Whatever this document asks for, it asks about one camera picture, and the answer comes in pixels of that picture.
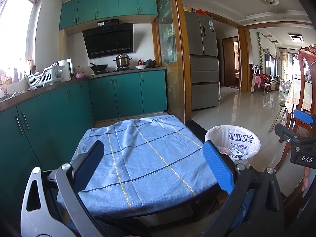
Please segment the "silver refrigerator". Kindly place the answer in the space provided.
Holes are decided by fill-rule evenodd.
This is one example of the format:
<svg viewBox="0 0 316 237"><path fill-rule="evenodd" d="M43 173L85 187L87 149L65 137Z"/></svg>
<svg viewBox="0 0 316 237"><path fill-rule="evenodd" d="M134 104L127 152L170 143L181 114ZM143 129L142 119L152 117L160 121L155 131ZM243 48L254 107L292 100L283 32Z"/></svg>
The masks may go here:
<svg viewBox="0 0 316 237"><path fill-rule="evenodd" d="M218 106L219 61L213 18L185 12L191 65L192 110Z"/></svg>

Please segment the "pink bowl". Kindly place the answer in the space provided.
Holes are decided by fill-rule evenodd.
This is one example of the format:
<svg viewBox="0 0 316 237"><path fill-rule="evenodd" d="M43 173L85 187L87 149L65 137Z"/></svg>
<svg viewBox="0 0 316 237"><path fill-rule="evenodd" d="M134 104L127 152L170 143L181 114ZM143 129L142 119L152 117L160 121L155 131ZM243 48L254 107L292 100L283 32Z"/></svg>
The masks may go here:
<svg viewBox="0 0 316 237"><path fill-rule="evenodd" d="M82 73L77 73L76 75L75 75L75 78L76 79L82 79L83 77L85 76L85 74L82 72Z"/></svg>

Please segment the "white bowl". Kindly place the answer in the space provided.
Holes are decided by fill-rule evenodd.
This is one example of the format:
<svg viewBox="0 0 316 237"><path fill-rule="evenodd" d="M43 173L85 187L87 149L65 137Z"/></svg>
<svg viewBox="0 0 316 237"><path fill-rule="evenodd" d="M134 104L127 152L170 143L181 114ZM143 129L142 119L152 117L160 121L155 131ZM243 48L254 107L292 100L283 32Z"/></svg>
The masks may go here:
<svg viewBox="0 0 316 237"><path fill-rule="evenodd" d="M147 65L136 65L135 66L138 70L143 70L147 67Z"/></svg>

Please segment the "white dish rack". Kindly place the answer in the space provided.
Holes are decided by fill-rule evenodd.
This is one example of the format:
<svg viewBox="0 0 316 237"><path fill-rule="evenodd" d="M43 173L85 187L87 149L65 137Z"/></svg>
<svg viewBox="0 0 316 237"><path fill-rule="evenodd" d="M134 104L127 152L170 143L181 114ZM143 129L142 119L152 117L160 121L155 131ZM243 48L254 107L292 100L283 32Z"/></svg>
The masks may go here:
<svg viewBox="0 0 316 237"><path fill-rule="evenodd" d="M41 74L31 74L27 77L27 83L30 88L44 87L46 85L59 82L63 78L63 65L58 62L53 63L51 66L45 68Z"/></svg>

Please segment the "teal lower cabinets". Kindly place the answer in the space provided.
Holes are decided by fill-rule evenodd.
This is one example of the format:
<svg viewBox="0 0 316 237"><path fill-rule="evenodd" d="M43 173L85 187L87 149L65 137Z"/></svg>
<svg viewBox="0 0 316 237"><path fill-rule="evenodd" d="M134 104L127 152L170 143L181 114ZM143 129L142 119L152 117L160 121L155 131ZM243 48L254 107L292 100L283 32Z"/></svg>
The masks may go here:
<svg viewBox="0 0 316 237"><path fill-rule="evenodd" d="M70 161L96 121L166 111L164 70L121 73L11 103L1 111L1 203L20 206L28 174Z"/></svg>

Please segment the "teal upper cabinets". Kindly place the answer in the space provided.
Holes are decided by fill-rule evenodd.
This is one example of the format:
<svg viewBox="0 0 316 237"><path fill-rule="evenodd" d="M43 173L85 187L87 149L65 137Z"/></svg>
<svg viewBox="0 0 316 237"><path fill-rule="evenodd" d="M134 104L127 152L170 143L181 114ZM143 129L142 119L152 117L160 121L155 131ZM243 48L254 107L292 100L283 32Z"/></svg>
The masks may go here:
<svg viewBox="0 0 316 237"><path fill-rule="evenodd" d="M118 16L157 16L156 0L71 0L62 4L59 29Z"/></svg>

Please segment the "black wok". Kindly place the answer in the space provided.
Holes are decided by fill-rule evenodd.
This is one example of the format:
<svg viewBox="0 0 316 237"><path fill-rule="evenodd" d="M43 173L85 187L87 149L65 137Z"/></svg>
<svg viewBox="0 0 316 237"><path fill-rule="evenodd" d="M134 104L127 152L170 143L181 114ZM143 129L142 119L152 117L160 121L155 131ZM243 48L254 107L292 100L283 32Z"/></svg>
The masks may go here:
<svg viewBox="0 0 316 237"><path fill-rule="evenodd" d="M93 72L105 71L107 69L107 64L95 65L94 63L90 63L90 69Z"/></svg>

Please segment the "teal cabinets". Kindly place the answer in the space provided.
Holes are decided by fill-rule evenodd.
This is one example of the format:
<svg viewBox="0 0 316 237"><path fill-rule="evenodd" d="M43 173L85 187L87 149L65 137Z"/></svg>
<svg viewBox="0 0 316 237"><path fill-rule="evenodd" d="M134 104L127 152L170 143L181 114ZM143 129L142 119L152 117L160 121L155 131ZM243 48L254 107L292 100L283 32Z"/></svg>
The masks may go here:
<svg viewBox="0 0 316 237"><path fill-rule="evenodd" d="M20 206L28 174L70 161L96 121L166 111L164 70L121 73L11 103L1 111L1 203Z"/></svg>
<svg viewBox="0 0 316 237"><path fill-rule="evenodd" d="M157 16L156 0L71 0L62 4L59 29L118 16Z"/></svg>

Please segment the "black cooking pot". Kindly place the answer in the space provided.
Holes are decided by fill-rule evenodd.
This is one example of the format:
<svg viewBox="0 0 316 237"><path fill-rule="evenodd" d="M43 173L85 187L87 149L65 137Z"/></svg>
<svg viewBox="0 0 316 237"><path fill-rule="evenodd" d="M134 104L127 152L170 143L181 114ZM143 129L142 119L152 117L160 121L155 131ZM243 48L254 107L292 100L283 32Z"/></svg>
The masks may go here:
<svg viewBox="0 0 316 237"><path fill-rule="evenodd" d="M154 68L156 65L156 61L152 60L152 59L148 59L148 60L144 61L143 64L146 66L146 68Z"/></svg>

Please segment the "pink printed plastic bag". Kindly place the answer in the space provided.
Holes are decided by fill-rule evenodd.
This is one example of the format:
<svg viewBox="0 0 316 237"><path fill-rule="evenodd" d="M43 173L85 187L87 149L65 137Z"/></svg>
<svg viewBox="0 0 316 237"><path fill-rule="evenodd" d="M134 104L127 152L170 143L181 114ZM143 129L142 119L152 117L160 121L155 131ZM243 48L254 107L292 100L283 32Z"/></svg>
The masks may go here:
<svg viewBox="0 0 316 237"><path fill-rule="evenodd" d="M221 154L230 155L230 153L229 153L229 151L228 151L228 148L218 147L218 151L219 151Z"/></svg>

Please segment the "wooden stool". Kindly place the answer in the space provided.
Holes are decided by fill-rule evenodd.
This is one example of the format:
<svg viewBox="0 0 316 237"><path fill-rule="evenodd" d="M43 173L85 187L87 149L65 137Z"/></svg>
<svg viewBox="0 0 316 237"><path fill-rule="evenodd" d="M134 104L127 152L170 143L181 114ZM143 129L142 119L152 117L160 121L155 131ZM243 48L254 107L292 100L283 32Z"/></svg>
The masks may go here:
<svg viewBox="0 0 316 237"><path fill-rule="evenodd" d="M286 99L284 100L281 100L281 102L279 103L279 110L277 112L277 115L271 125L271 127L269 128L269 133L271 133L276 124L279 122L280 124L282 122L285 122L285 127L289 127L290 126L290 122L291 122L291 116L290 116L290 113L288 112L287 110L287 107L285 106L285 103L286 103Z"/></svg>

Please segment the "person's jeans leg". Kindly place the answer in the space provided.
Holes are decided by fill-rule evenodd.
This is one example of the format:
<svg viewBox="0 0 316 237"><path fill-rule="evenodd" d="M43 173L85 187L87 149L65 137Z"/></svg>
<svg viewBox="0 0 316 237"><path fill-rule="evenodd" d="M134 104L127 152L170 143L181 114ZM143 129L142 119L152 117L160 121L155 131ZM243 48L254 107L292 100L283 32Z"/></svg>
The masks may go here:
<svg viewBox="0 0 316 237"><path fill-rule="evenodd" d="M243 202L241 204L241 207L239 208L239 211L237 213L237 216L235 217L232 225L230 226L230 229L235 229L236 227L239 227L244 222L248 214L248 211L250 209L250 206L252 204L252 200L253 200L255 192L256 192L255 189L251 189L246 193L245 198L243 199Z"/></svg>

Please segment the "white kitchen appliance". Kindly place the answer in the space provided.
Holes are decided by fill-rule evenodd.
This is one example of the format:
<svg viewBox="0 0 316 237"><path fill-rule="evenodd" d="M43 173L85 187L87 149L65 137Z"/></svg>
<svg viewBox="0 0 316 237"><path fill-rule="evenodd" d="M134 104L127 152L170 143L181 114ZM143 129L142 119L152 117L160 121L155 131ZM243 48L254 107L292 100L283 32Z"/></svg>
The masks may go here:
<svg viewBox="0 0 316 237"><path fill-rule="evenodd" d="M70 81L72 80L73 75L73 66L72 59L64 59L58 61L59 66L64 66L62 70L62 81Z"/></svg>

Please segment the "black range hood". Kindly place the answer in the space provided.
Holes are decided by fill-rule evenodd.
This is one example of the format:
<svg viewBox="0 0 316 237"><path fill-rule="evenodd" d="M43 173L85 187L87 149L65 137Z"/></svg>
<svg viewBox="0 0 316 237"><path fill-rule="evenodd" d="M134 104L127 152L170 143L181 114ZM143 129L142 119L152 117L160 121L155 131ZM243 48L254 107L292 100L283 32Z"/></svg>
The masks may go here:
<svg viewBox="0 0 316 237"><path fill-rule="evenodd" d="M134 24L104 25L83 31L89 59L132 53Z"/></svg>

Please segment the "red wooden chair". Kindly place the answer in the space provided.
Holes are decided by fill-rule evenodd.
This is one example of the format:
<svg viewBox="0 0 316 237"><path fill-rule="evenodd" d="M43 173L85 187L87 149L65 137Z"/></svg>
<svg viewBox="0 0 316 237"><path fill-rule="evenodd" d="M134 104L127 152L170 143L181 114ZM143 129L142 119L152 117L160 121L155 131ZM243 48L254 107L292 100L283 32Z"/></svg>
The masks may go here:
<svg viewBox="0 0 316 237"><path fill-rule="evenodd" d="M293 117L293 106L302 111L315 113L315 45L300 48L298 54L300 67L300 79L293 80L285 106L288 110L289 119ZM308 67L311 83L305 81L304 68Z"/></svg>

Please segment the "blue checked tablecloth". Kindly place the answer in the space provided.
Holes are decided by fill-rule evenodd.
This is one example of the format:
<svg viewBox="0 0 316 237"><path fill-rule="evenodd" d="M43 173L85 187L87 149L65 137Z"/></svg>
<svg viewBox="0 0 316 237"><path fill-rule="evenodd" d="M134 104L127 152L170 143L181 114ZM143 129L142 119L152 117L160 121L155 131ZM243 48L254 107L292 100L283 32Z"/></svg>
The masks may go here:
<svg viewBox="0 0 316 237"><path fill-rule="evenodd" d="M87 130L74 157L96 141L103 143L102 159L78 193L93 216L155 213L216 185L202 142L175 116L129 119Z"/></svg>

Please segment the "white blue ointment box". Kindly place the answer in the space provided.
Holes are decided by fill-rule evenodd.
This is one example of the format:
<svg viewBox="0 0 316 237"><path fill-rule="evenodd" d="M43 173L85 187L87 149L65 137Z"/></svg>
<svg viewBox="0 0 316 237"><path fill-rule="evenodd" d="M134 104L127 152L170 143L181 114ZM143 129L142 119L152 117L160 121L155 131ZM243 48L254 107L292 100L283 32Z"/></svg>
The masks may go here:
<svg viewBox="0 0 316 237"><path fill-rule="evenodd" d="M228 152L230 155L235 156L235 157L244 157L247 156L247 152L241 152L236 148L230 148L228 149Z"/></svg>

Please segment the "wooden glass sliding door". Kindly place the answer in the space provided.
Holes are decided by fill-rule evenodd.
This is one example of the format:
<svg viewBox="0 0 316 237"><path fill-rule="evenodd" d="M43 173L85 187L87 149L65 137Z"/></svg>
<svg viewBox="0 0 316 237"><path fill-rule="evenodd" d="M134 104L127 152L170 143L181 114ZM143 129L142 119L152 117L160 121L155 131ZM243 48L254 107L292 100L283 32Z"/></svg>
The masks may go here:
<svg viewBox="0 0 316 237"><path fill-rule="evenodd" d="M154 54L166 69L168 112L182 122L190 119L191 88L187 32L182 0L156 0L157 17L152 23Z"/></svg>

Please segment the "low dark wooden table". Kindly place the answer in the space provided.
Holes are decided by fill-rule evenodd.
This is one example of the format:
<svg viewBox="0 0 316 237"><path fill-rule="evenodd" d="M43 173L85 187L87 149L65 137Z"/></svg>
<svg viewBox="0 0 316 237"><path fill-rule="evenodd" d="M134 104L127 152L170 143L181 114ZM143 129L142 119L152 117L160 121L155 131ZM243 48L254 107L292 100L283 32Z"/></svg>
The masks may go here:
<svg viewBox="0 0 316 237"><path fill-rule="evenodd" d="M209 210L215 203L216 196L219 191L219 185L215 184L213 187L207 189L196 197L189 199L188 201L157 212L121 218L111 218L105 215L95 216L94 218L102 223L114 225L120 229L136 229L140 227L141 229L145 228L153 232L161 229L164 230L183 226L189 223L196 223L208 214ZM146 226L140 221L141 218L151 216L155 218L158 218L159 216L166 216L170 221L154 226Z"/></svg>

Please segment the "steel stock pot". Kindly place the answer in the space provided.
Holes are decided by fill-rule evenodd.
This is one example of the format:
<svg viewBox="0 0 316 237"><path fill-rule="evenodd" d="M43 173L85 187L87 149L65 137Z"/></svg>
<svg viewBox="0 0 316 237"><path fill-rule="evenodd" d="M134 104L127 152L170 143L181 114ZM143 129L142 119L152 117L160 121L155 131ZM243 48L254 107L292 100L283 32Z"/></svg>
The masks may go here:
<svg viewBox="0 0 316 237"><path fill-rule="evenodd" d="M120 69L129 67L130 60L132 60L132 58L130 58L128 54L118 54L114 62L116 63L117 68Z"/></svg>

